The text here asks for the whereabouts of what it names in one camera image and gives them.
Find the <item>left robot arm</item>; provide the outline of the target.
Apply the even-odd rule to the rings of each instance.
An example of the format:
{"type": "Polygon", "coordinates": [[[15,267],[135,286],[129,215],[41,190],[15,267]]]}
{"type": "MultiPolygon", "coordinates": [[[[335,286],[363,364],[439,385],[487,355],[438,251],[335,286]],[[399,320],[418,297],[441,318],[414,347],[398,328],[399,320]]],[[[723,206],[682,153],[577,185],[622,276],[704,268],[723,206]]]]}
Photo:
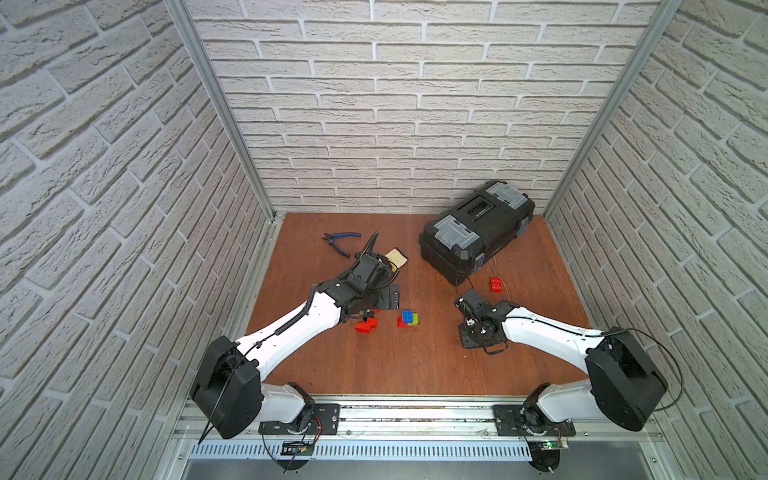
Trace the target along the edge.
{"type": "Polygon", "coordinates": [[[398,273],[375,252],[373,233],[351,267],[314,284],[307,299],[261,330],[231,340],[223,335],[206,349],[189,397],[215,430],[231,439],[254,422],[278,422],[301,434],[315,420],[314,399],[299,385],[265,382],[271,372],[317,335],[380,308],[398,273]]]}

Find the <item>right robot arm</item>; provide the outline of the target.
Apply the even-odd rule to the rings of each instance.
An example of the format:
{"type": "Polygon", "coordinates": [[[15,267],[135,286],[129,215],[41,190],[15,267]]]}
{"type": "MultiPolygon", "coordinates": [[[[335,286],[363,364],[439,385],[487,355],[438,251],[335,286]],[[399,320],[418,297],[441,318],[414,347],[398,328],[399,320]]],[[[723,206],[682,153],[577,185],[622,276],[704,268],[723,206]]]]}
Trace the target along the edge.
{"type": "Polygon", "coordinates": [[[568,384],[543,383],[521,405],[495,408],[502,435],[572,436],[574,421],[584,419],[607,419],[638,432],[667,408],[662,399],[669,382],[637,340],[637,329],[580,328],[506,300],[492,305],[474,290],[459,296],[455,306],[464,317],[459,326],[464,348],[497,355],[512,343],[526,345],[587,376],[568,384]]]}

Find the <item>small red lego brick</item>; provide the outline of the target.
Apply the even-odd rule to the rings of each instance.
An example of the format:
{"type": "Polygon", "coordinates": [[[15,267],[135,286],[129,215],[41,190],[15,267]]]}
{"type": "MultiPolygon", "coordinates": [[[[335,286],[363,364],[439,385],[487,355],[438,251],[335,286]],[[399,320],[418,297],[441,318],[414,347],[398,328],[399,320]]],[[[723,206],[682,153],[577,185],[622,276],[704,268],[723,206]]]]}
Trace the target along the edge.
{"type": "Polygon", "coordinates": [[[367,318],[355,325],[355,331],[358,333],[369,334],[378,327],[377,318],[367,318]]]}

